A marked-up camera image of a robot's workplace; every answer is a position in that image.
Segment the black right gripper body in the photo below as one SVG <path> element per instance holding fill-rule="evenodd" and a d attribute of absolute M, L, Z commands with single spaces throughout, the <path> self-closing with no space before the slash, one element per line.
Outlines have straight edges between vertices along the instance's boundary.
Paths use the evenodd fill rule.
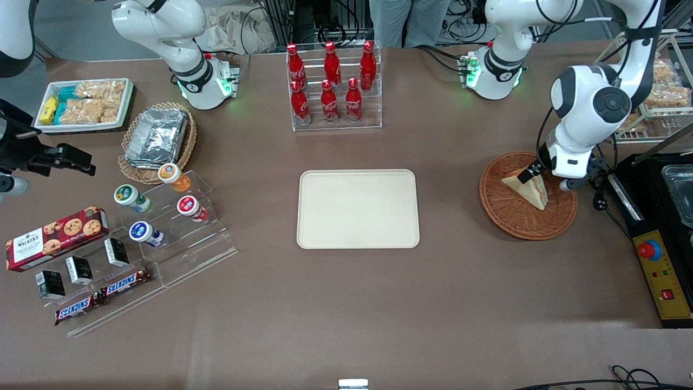
<path fill-rule="evenodd" d="M 32 171 L 39 175 L 49 175 L 50 167 L 34 166 L 31 162 L 36 154 L 41 154 L 47 147 L 37 138 L 20 140 L 17 134 L 28 131 L 33 118 L 17 106 L 6 100 L 1 101 L 2 109 L 2 146 L 1 173 L 11 175 L 15 170 Z"/>

